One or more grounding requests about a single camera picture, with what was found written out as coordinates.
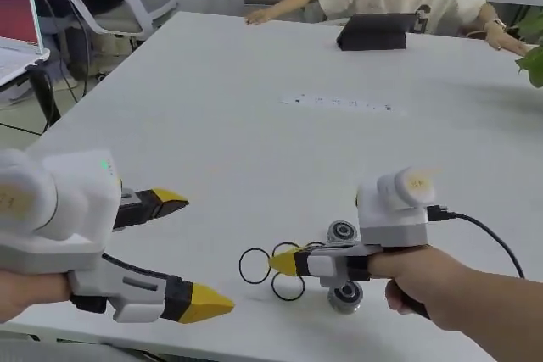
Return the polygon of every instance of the potted plant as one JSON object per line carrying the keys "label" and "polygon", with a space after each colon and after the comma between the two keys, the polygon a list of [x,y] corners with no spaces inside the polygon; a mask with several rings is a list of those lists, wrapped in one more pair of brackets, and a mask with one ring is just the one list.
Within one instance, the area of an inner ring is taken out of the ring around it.
{"label": "potted plant", "polygon": [[527,17],[515,26],[523,36],[537,36],[537,46],[530,49],[525,57],[517,60],[519,71],[527,70],[530,83],[536,88],[543,87],[543,12]]}

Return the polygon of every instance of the rubber ring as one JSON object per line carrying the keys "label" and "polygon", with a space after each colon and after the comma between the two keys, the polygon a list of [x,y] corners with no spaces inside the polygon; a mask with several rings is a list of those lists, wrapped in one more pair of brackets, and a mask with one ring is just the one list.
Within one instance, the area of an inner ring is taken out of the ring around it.
{"label": "rubber ring", "polygon": [[314,246],[326,246],[326,243],[314,241],[314,242],[309,242],[308,244],[305,245],[306,248],[313,248]]}
{"label": "rubber ring", "polygon": [[281,242],[277,245],[275,245],[275,248],[271,251],[271,256],[274,257],[275,256],[275,252],[281,247],[281,246],[292,246],[294,248],[299,248],[299,244],[298,243],[295,243],[295,242]]}
{"label": "rubber ring", "polygon": [[[268,259],[268,271],[266,273],[266,275],[264,276],[264,278],[260,281],[251,281],[251,280],[247,280],[247,278],[244,276],[244,273],[243,271],[241,270],[241,264],[242,262],[244,261],[244,257],[247,253],[251,253],[251,252],[262,252],[263,254],[266,255],[267,259]],[[261,248],[251,248],[251,249],[247,249],[244,254],[241,255],[241,258],[239,258],[239,275],[241,276],[241,278],[248,284],[253,284],[253,285],[258,285],[258,284],[262,284],[264,281],[266,281],[266,279],[269,277],[270,273],[272,272],[272,267],[269,265],[269,260],[270,260],[270,255],[268,254],[268,252],[264,249],[261,249]]]}
{"label": "rubber ring", "polygon": [[292,297],[292,298],[286,298],[286,297],[283,297],[281,294],[279,294],[277,292],[277,290],[275,289],[275,279],[277,279],[277,277],[281,275],[281,273],[276,273],[276,275],[273,276],[273,278],[271,279],[271,289],[273,291],[273,293],[278,296],[280,299],[282,299],[282,301],[296,301],[298,299],[300,299],[304,293],[305,293],[305,281],[304,279],[301,277],[301,276],[298,276],[299,280],[302,282],[302,291],[301,293],[296,296],[296,297]]}

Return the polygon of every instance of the computer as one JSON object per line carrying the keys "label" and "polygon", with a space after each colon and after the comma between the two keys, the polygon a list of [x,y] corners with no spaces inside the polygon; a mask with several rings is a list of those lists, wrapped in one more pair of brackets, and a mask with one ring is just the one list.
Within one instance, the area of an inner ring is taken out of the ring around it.
{"label": "computer", "polygon": [[34,0],[0,0],[0,86],[48,57]]}

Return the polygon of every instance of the hand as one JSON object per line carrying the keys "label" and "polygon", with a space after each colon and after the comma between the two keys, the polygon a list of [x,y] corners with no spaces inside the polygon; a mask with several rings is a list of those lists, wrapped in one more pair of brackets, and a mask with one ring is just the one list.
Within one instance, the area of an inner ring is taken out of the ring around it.
{"label": "hand", "polygon": [[63,275],[25,276],[0,271],[0,323],[12,320],[34,304],[67,301],[70,292]]}
{"label": "hand", "polygon": [[385,292],[390,309],[400,314],[411,313],[401,302],[399,287],[426,306],[439,328],[456,330],[454,306],[462,299],[462,290],[473,270],[430,246],[373,255],[368,268],[372,277],[394,279],[389,281]]}
{"label": "hand", "polygon": [[248,25],[261,25],[272,19],[269,12],[270,9],[263,8],[261,10],[255,10],[253,13],[245,17],[245,23]]}
{"label": "hand", "polygon": [[521,57],[524,57],[529,50],[526,44],[508,35],[498,25],[489,26],[486,31],[486,42],[488,42],[490,46],[496,50],[501,50],[504,48],[507,51],[520,55]]}

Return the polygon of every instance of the wheel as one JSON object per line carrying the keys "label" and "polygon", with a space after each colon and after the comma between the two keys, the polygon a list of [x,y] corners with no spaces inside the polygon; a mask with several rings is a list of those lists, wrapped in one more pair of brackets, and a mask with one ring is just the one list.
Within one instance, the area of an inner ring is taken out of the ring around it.
{"label": "wheel", "polygon": [[96,78],[96,81],[98,82],[102,82],[103,80],[105,80],[105,77],[108,76],[107,74],[101,72],[99,74],[96,74],[95,78]]}
{"label": "wheel", "polygon": [[360,284],[347,281],[341,288],[328,290],[328,302],[340,314],[353,314],[361,305],[364,291]]}
{"label": "wheel", "polygon": [[357,238],[356,228],[349,222],[338,220],[333,222],[328,228],[328,242],[350,242]]}

